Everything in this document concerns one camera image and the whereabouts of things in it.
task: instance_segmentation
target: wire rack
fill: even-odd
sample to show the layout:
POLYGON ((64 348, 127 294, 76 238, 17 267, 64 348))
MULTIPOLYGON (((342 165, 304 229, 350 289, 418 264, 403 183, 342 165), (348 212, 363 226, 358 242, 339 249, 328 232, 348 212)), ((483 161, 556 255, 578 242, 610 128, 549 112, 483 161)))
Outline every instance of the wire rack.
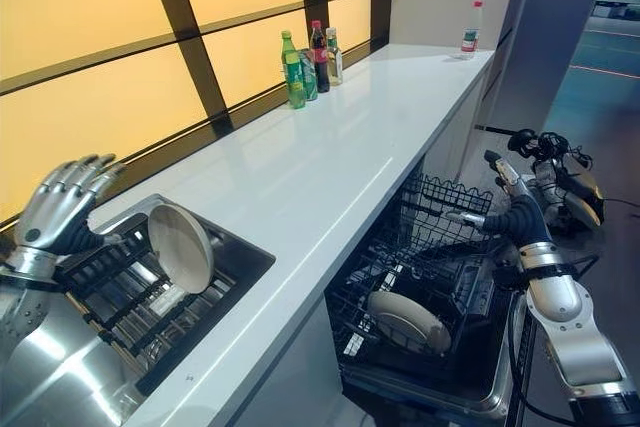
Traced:
POLYGON ((490 192, 438 178, 411 176, 403 184, 327 290, 341 361, 366 362, 384 346, 446 365, 460 341, 490 244, 443 214, 457 209, 484 215, 491 201, 490 192), (416 344, 370 315, 367 300, 375 291, 402 294, 435 314, 450 333, 449 349, 435 352, 416 344))
POLYGON ((151 250, 147 219, 134 215, 114 230, 122 243, 69 257, 56 273, 84 320, 139 374, 136 386, 145 395, 219 320, 215 307, 236 284, 216 269, 204 292, 158 315, 153 302, 171 281, 151 250))

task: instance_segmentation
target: white cabinet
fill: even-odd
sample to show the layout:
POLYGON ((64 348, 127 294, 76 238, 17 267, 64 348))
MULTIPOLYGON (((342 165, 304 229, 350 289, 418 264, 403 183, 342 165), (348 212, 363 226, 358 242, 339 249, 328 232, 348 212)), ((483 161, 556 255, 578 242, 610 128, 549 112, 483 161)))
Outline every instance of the white cabinet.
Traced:
POLYGON ((476 79, 460 101, 459 107, 448 115, 437 138, 424 156, 422 171, 441 180, 456 180, 463 163, 474 148, 473 128, 478 106, 484 92, 486 71, 476 79))
POLYGON ((358 427, 365 414, 341 394, 342 383, 324 297, 303 322, 240 407, 231 425, 358 427))

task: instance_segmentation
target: white countertop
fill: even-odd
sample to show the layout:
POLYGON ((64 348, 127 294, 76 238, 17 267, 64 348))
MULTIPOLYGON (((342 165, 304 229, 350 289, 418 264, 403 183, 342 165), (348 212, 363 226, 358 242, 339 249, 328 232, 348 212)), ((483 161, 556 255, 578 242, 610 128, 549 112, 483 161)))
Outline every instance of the white countertop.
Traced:
POLYGON ((227 423, 492 55, 453 52, 388 45, 93 212, 95 227, 160 193, 276 256, 127 427, 227 423))

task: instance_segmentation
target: white plate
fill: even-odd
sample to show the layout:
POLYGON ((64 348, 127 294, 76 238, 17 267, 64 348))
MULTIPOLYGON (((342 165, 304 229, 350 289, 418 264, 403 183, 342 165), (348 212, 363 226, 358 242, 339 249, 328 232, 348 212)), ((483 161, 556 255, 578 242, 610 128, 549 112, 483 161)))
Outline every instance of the white plate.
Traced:
POLYGON ((367 310, 384 335, 412 352, 442 354, 451 347, 451 335, 442 322, 404 295, 372 292, 367 310))
POLYGON ((177 205, 162 204, 149 214, 149 240, 171 282, 197 294, 213 277, 213 249, 200 223, 177 205))

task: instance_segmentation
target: robotic arm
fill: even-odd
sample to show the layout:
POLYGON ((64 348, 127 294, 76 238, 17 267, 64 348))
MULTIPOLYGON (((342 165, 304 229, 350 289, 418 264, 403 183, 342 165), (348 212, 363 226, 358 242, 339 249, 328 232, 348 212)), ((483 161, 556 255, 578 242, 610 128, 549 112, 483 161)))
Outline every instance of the robotic arm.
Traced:
POLYGON ((512 197, 508 212, 479 216, 450 212, 450 220, 504 234, 520 251, 529 311, 544 329, 576 425, 640 425, 640 398, 615 347, 598 330, 593 301, 577 283, 549 234, 543 214, 520 175, 495 152, 485 160, 512 197))
POLYGON ((90 155, 53 170, 36 189, 15 230, 16 249, 0 263, 0 368, 16 346, 36 330, 58 285, 52 280, 60 255, 118 242, 89 230, 87 217, 124 170, 106 168, 114 155, 90 155))

